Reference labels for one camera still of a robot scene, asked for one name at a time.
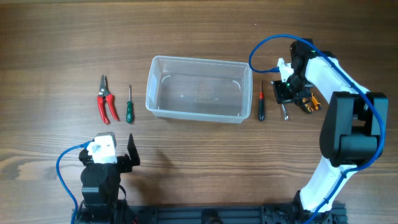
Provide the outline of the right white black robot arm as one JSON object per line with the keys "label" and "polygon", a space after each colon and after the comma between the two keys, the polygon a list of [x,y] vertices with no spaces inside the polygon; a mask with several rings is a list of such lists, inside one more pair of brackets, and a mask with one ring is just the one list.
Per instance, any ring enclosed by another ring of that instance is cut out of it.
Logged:
{"label": "right white black robot arm", "polygon": [[345,183],[382,154],[386,138],[388,99],[357,84],[330,52],[312,40],[296,38],[291,62],[280,59],[281,79],[273,83],[279,104],[306,105],[315,87],[328,103],[320,131],[321,159],[311,179],[290,206],[292,222],[320,221]]}

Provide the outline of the silver metal wrench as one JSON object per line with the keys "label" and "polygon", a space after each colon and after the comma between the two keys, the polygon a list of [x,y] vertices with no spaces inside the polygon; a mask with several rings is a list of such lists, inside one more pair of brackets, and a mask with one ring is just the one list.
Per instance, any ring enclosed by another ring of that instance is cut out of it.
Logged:
{"label": "silver metal wrench", "polygon": [[289,120],[289,116],[288,116],[288,114],[287,114],[285,105],[281,104],[280,106],[281,106],[282,111],[283,111],[284,120],[285,120],[285,121],[288,121],[288,120]]}

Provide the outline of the orange black pliers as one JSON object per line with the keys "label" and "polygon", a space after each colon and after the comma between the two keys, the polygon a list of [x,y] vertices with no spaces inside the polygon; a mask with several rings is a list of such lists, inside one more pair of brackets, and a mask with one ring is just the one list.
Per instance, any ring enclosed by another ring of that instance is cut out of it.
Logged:
{"label": "orange black pliers", "polygon": [[322,109],[322,104],[318,100],[318,98],[315,96],[314,93],[312,93],[310,98],[302,98],[301,99],[301,109],[308,113],[311,114],[314,111],[318,111]]}

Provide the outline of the black red handled screwdriver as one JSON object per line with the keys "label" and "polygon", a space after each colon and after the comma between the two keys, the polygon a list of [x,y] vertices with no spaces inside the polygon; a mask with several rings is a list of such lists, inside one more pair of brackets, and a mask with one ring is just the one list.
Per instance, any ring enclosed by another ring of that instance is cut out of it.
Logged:
{"label": "black red handled screwdriver", "polygon": [[265,100],[264,100],[264,90],[263,82],[260,80],[260,91],[259,91],[259,101],[258,101],[258,120],[265,120]]}

